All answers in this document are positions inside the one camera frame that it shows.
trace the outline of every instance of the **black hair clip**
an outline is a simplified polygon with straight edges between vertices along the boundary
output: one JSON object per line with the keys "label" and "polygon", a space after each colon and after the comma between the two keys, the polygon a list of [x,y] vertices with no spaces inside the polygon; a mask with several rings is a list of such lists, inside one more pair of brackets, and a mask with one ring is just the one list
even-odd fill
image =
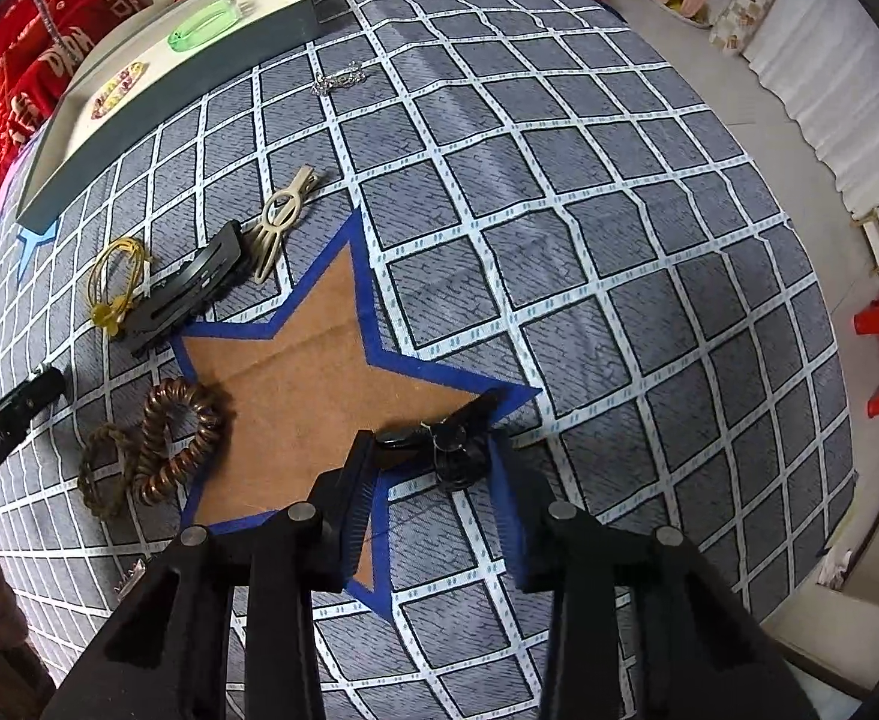
{"label": "black hair clip", "polygon": [[149,297],[126,314],[119,339],[134,356],[142,357],[244,280],[248,263],[239,223],[227,221],[196,259],[153,287]]}
{"label": "black hair clip", "polygon": [[0,399],[0,466],[29,433],[30,422],[66,394],[58,368],[40,365]]}
{"label": "black hair clip", "polygon": [[379,432],[376,444],[388,452],[412,450],[406,462],[431,466],[444,493],[466,490],[489,474],[486,443],[505,396],[504,388],[488,389],[439,422]]}

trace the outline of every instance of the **metal screw head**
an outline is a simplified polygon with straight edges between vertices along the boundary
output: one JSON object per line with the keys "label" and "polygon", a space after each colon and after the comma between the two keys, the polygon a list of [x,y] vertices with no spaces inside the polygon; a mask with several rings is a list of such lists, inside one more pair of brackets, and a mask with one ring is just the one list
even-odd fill
{"label": "metal screw head", "polygon": [[316,516],[316,507],[308,501],[299,501],[289,507],[287,514],[293,522],[306,522]]}
{"label": "metal screw head", "polygon": [[191,525],[185,531],[179,533],[179,541],[182,541],[188,547],[200,546],[206,541],[206,529],[201,525]]}
{"label": "metal screw head", "polygon": [[677,547],[681,545],[683,535],[680,531],[677,531],[676,528],[673,528],[670,525],[663,525],[661,528],[656,528],[656,540],[660,544],[663,544],[663,546]]}
{"label": "metal screw head", "polygon": [[553,501],[550,504],[550,517],[553,519],[572,519],[575,517],[575,506],[569,501]]}

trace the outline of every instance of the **brown star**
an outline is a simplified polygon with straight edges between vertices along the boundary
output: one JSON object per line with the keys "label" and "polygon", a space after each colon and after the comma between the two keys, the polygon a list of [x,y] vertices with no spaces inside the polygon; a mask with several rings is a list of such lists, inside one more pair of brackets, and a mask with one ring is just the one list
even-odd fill
{"label": "brown star", "polygon": [[[304,500],[318,474],[342,466],[357,430],[438,420],[475,397],[366,362],[351,245],[273,338],[182,338],[199,380],[222,388],[235,414],[196,522]],[[356,579],[372,586],[368,540]]]}

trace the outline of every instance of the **blue star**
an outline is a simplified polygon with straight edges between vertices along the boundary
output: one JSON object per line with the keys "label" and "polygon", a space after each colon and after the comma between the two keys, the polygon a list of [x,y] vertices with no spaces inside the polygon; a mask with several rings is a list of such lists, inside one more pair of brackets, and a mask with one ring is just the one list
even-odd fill
{"label": "blue star", "polygon": [[19,234],[16,236],[17,239],[23,242],[23,251],[20,252],[20,261],[19,261],[19,269],[16,271],[16,282],[17,284],[20,281],[23,281],[23,275],[25,274],[26,269],[29,267],[29,260],[32,258],[33,253],[42,245],[51,244],[56,240],[56,233],[59,229],[59,220],[55,220],[51,225],[49,225],[49,229],[44,232],[42,235],[36,235],[36,233],[31,230],[25,229],[23,227],[20,229]]}
{"label": "blue star", "polygon": [[[376,317],[376,297],[373,287],[372,271],[369,268],[369,255],[366,250],[362,219],[359,212],[354,212],[332,240],[326,245],[320,255],[316,257],[306,274],[296,285],[295,289],[267,322],[240,324],[237,322],[195,322],[185,328],[182,333],[172,339],[172,348],[188,379],[196,381],[196,369],[188,352],[186,338],[231,338],[234,341],[266,341],[275,338],[284,324],[293,316],[296,309],[303,303],[320,276],[327,271],[337,255],[349,245],[351,254],[352,274],[355,281],[356,314],[359,319],[359,333],[361,333],[362,349],[366,365],[378,367],[393,373],[399,373],[412,379],[432,382],[452,389],[461,391],[480,392],[500,386],[508,390],[505,402],[500,407],[495,419],[499,420],[509,415],[532,399],[538,389],[531,386],[518,385],[500,381],[480,373],[475,373],[451,365],[443,365],[441,362],[429,362],[407,357],[383,348],[383,339],[380,336],[379,323]],[[222,354],[228,354],[227,349],[222,349]],[[236,411],[242,409],[242,404],[236,404]],[[383,472],[376,485],[373,495],[371,512],[370,538],[372,557],[372,589],[358,581],[350,581],[347,591],[371,610],[391,619],[392,615],[392,585],[390,581],[389,561],[389,504],[388,492],[390,488],[424,473],[428,469],[423,467],[407,467],[409,464],[398,466],[396,469]],[[204,466],[197,474],[196,480],[188,495],[188,502],[183,511],[183,527],[193,522],[199,507],[199,500],[203,493],[204,485],[208,480],[210,466]],[[225,522],[218,522],[210,526],[214,533],[228,533],[254,527],[271,517],[274,512],[262,512],[250,517],[240,517]]]}

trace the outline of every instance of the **gold hair tie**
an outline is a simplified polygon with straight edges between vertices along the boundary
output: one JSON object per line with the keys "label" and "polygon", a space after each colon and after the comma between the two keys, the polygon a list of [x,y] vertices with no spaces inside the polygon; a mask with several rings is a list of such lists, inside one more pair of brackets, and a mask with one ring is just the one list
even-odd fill
{"label": "gold hair tie", "polygon": [[[126,281],[126,291],[108,300],[105,280],[100,291],[100,276],[103,268],[109,260],[109,255],[114,251],[121,251],[132,261],[132,269]],[[143,283],[143,263],[150,259],[145,252],[143,244],[135,238],[124,236],[116,238],[108,247],[100,252],[92,264],[89,272],[89,281],[86,282],[86,298],[89,300],[89,317],[92,324],[101,327],[106,335],[114,338],[119,333],[119,323],[125,317],[132,304],[133,292],[138,285]]]}
{"label": "gold hair tie", "polygon": [[[172,457],[167,453],[167,433],[178,408],[191,410],[196,416],[196,432],[185,449]],[[86,437],[86,448],[79,462],[76,486],[83,503],[95,517],[116,517],[126,500],[126,490],[133,500],[152,506],[172,498],[176,485],[185,485],[220,446],[225,428],[225,414],[215,389],[190,384],[186,379],[163,379],[150,389],[138,430],[122,429],[105,423]],[[97,488],[92,463],[111,442],[121,468],[119,485],[108,498]]]}

